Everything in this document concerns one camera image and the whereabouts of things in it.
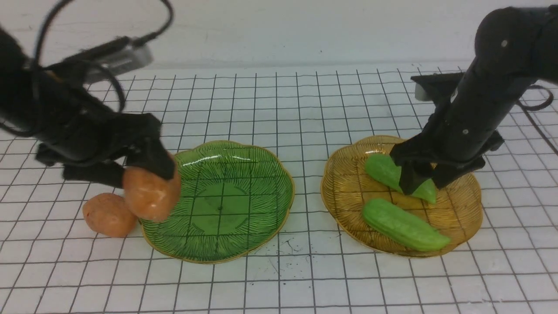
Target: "plastic vegetable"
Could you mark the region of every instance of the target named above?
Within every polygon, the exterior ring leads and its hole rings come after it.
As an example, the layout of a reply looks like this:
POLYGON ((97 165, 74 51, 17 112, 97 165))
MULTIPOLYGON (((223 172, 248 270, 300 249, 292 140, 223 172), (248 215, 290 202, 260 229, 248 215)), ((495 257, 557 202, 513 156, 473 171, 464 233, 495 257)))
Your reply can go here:
POLYGON ((417 251, 439 251, 451 241, 426 221, 383 198, 368 201, 362 210, 362 217, 376 231, 417 251))
POLYGON ((137 223, 124 198, 112 193, 92 197, 83 205, 82 213, 91 230, 109 237, 125 237, 137 223))
POLYGON ((169 181, 143 168, 128 167, 124 171, 122 185, 126 205, 134 215, 143 220, 166 220, 180 199, 181 178, 178 166, 175 167, 174 177, 169 181))
MULTIPOLYGON (((403 193, 403 190, 399 187, 401 167, 396 166, 389 155, 371 154, 366 160, 364 170, 374 180, 403 193)), ((424 181, 412 194, 412 196, 424 199, 430 204, 436 204, 436 195, 437 189, 432 179, 424 181)))

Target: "plate rim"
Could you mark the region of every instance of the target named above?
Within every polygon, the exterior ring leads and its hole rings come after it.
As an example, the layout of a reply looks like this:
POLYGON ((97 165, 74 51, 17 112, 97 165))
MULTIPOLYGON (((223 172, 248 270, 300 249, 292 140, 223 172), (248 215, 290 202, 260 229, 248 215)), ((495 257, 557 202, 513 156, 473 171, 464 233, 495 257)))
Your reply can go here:
POLYGON ((158 251, 159 253, 161 253, 161 254, 163 254, 163 255, 165 255, 165 256, 174 258, 174 259, 178 259, 178 260, 182 260, 182 261, 186 261, 186 262, 194 263, 194 264, 206 264, 206 265, 209 264, 209 265, 210 265, 210 264, 225 263, 225 262, 227 262, 227 261, 231 261, 231 260, 235 260, 235 259, 241 258, 241 257, 243 257, 243 256, 248 255, 250 252, 253 252, 253 251, 257 250, 257 249, 260 249, 262 246, 266 245, 269 241, 271 241, 271 240, 283 229, 283 226, 284 226, 285 223, 287 222, 288 217, 289 217, 289 215, 290 215, 290 213, 291 213, 292 205, 293 205, 293 203, 294 203, 294 201, 295 201, 295 197, 296 197, 296 186, 295 186, 295 181, 294 181, 294 179, 293 179, 291 173, 285 168, 285 165, 283 165, 283 163, 280 161, 279 157, 278 157, 276 154, 274 154, 272 151, 270 151, 269 149, 264 148, 264 147, 261 147, 261 146, 257 146, 257 145, 243 144, 243 143, 239 143, 239 142, 236 142, 236 141, 230 141, 230 140, 214 140, 214 141, 209 141, 209 142, 202 143, 202 144, 200 144, 200 145, 198 145, 198 146, 196 146, 196 147, 194 147, 194 148, 191 148, 191 149, 185 149, 185 150, 176 152, 176 153, 172 154, 172 156, 175 158, 175 157, 176 157, 177 155, 179 155, 179 154, 182 154, 182 153, 185 153, 185 152, 188 152, 188 151, 193 151, 193 150, 199 149, 199 148, 201 148, 202 146, 205 146, 205 145, 207 145, 207 144, 216 144, 216 143, 219 143, 219 142, 223 142, 223 143, 225 143, 225 142, 226 142, 226 143, 234 143, 234 144, 237 144, 237 145, 240 145, 240 146, 244 146, 244 147, 248 147, 248 148, 262 149, 262 150, 268 152, 268 153, 275 159, 275 161, 277 161, 277 163, 281 166, 281 170, 288 176, 289 180, 291 181, 291 187, 292 187, 292 191, 291 191, 291 200, 290 200, 290 202, 289 202, 289 204, 288 204, 288 206, 287 206, 285 218, 283 218, 283 221, 281 222, 281 224, 277 226, 277 230, 276 230, 267 240, 263 241, 263 242, 262 242, 261 244, 259 244, 258 246, 254 247, 253 249, 246 250, 245 252, 243 252, 243 253, 241 253, 241 254, 237 254, 237 255, 235 255, 235 256, 233 256, 233 257, 226 258, 226 259, 222 259, 222 260, 216 260, 216 261, 199 261, 199 260, 192 260, 192 259, 187 259, 187 258, 183 258, 183 257, 180 257, 180 256, 174 256, 174 255, 171 255, 171 254, 168 254, 168 253, 166 253, 166 252, 161 251, 159 248, 155 247, 155 245, 148 239, 148 237, 146 236, 146 232, 145 232, 145 228, 144 228, 144 225, 143 225, 143 223, 142 223, 142 220, 139 220, 139 225, 140 225, 140 227, 141 227, 141 231, 142 231, 142 236, 143 236, 143 238, 144 238, 145 241, 149 244, 149 246, 151 246, 154 250, 158 251))
MULTIPOLYGON (((367 139, 371 139, 371 138, 373 138, 373 137, 387 137, 387 138, 392 138, 392 139, 395 139, 395 140, 405 141, 403 138, 398 137, 398 136, 393 136, 393 135, 371 135, 371 136, 367 136, 367 137, 365 137, 365 138, 363 138, 363 139, 360 139, 360 140, 356 141, 356 142, 353 143, 353 144, 345 145, 345 146, 343 146, 343 147, 341 147, 341 148, 336 149, 336 150, 329 156, 328 160, 326 161, 326 163, 325 163, 325 165, 324 165, 324 174, 322 175, 321 180, 320 180, 320 197, 321 197, 322 203, 324 204, 324 207, 328 210, 328 213, 333 217, 333 219, 335 220, 335 222, 337 223, 337 225, 338 225, 343 231, 345 231, 346 234, 348 234, 351 238, 353 238, 354 240, 356 240, 357 242, 359 242, 361 245, 363 245, 363 246, 365 246, 365 247, 367 247, 367 248, 369 248, 369 249, 371 249, 371 250, 373 250, 373 251, 380 252, 380 253, 386 253, 386 254, 390 254, 390 255, 396 255, 396 256, 400 256, 400 257, 408 258, 408 259, 426 259, 426 258, 434 258, 434 257, 437 257, 437 256, 442 256, 443 254, 433 254, 433 255, 431 255, 431 256, 408 256, 408 255, 401 255, 401 254, 396 254, 396 253, 392 253, 392 252, 387 252, 387 251, 379 250, 379 249, 377 249, 377 248, 373 248, 372 246, 366 244, 364 241, 362 241, 362 240, 360 240, 359 238, 355 237, 351 232, 349 232, 349 231, 345 228, 345 226, 337 219, 337 217, 334 216, 334 215, 331 213, 331 210, 330 210, 329 207, 327 206, 327 203, 325 202, 325 199, 324 199, 324 179, 325 179, 325 177, 326 177, 325 174, 326 174, 326 171, 327 171, 327 169, 328 169, 328 166, 330 165, 330 162, 332 161, 332 159, 333 159, 333 157, 335 156, 335 154, 337 154, 339 151, 341 151, 341 150, 343 150, 343 149, 347 149, 347 148, 352 147, 352 146, 356 146, 356 145, 358 145, 360 142, 362 142, 362 141, 364 141, 364 140, 367 140, 367 139)), ((483 223, 483 221, 484 221, 484 215, 483 215, 484 207, 483 207, 483 205, 482 205, 482 189, 481 189, 481 187, 480 187, 480 184, 479 184, 477 178, 476 178, 474 175, 472 175, 472 173, 468 173, 468 174, 466 174, 466 175, 469 175, 469 176, 472 177, 473 182, 474 182, 474 184, 475 184, 475 187, 474 187, 474 188, 475 188, 475 190, 478 190, 478 191, 479 191, 479 198, 478 198, 479 206, 478 206, 478 207, 479 207, 479 209, 480 209, 480 214, 481 214, 481 215, 480 215, 480 224, 479 224, 479 225, 481 226, 482 223, 483 223)), ((469 241, 469 240, 478 232, 478 230, 480 230, 480 227, 477 229, 477 231, 476 231, 475 233, 473 233, 473 235, 472 235, 471 237, 469 237, 468 239, 466 239, 466 240, 463 241, 462 243, 458 244, 458 245, 456 246, 456 248, 457 248, 459 245, 461 245, 461 244, 463 244, 463 243, 469 241)))

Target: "white wall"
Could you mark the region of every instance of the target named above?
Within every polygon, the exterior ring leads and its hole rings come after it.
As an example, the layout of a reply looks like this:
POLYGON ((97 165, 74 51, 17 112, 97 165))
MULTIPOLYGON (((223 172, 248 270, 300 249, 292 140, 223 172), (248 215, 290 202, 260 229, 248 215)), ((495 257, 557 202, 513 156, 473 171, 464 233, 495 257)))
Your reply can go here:
MULTIPOLYGON (((0 25, 27 51, 55 0, 0 0, 0 25)), ((151 47, 152 68, 470 60, 482 18, 551 0, 172 0, 174 26, 151 47)), ((159 27, 158 0, 80 0, 48 37, 52 62, 118 35, 159 27)))

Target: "toy cucumber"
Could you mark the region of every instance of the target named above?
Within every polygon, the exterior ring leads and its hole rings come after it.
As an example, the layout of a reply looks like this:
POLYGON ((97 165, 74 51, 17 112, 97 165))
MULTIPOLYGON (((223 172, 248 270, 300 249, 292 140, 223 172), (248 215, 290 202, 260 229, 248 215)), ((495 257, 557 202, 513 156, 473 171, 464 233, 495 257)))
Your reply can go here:
MULTIPOLYGON (((401 177, 401 167, 396 166, 389 155, 371 154, 366 160, 364 170, 374 180, 387 185, 388 187, 403 193, 399 187, 399 178, 401 177)), ((434 181, 429 179, 424 181, 412 196, 424 199, 430 204, 436 204, 437 189, 434 181)))
POLYGON ((439 251, 451 241, 426 221, 383 198, 368 201, 362 210, 362 217, 376 231, 413 250, 439 251))

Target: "wire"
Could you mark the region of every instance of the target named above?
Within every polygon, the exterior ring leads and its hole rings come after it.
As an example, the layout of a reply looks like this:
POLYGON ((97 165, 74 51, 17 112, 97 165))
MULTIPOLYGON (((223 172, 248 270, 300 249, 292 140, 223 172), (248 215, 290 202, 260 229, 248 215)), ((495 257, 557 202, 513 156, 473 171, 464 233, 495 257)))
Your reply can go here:
POLYGON ((545 87, 540 86, 540 85, 531 85, 529 87, 529 89, 542 89, 549 94, 549 97, 542 104, 539 104, 539 105, 536 105, 536 106, 525 106, 524 104, 521 103, 521 101, 517 101, 516 104, 523 110, 523 113, 525 113, 529 122, 533 125, 535 130, 537 130, 538 134, 542 137, 542 139, 548 144, 548 146, 554 152, 554 154, 556 154, 558 156, 558 149, 556 148, 556 146, 545 135, 545 133, 541 130, 541 128, 535 122, 535 119, 533 119, 533 117, 529 113, 529 112, 533 112, 533 111, 540 111, 540 110, 543 110, 546 107, 550 106, 552 104, 552 101, 554 101, 554 94, 552 94, 552 92, 548 88, 545 88, 545 87))
POLYGON ((162 33, 164 33, 172 25, 172 22, 174 21, 174 9, 172 8, 172 5, 169 2, 169 0, 160 0, 160 1, 165 5, 165 7, 167 8, 167 10, 169 12, 169 17, 167 18, 166 23, 158 31, 149 33, 147 35, 143 35, 142 37, 138 38, 137 40, 134 40, 135 45, 137 45, 137 46, 145 45, 149 41, 152 41, 153 39, 159 37, 162 33))
POLYGON ((124 89, 122 89, 122 85, 120 85, 120 82, 114 76, 114 74, 112 74, 112 72, 110 72, 109 69, 100 65, 98 62, 89 61, 89 60, 79 60, 79 62, 85 63, 92 68, 96 68, 107 77, 110 84, 114 87, 114 90, 116 91, 116 95, 118 96, 118 112, 124 111, 124 108, 126 107, 126 95, 124 94, 124 89))
POLYGON ((46 34, 54 18, 62 11, 62 9, 69 5, 73 0, 61 0, 50 10, 49 14, 46 16, 43 24, 41 25, 39 36, 37 37, 37 42, 35 43, 35 53, 33 54, 33 59, 30 60, 29 72, 31 73, 31 90, 33 93, 33 104, 37 112, 37 121, 30 130, 25 132, 20 132, 18 136, 29 137, 34 135, 42 125, 42 106, 40 97, 40 87, 39 79, 42 67, 40 65, 42 48, 46 39, 46 34))

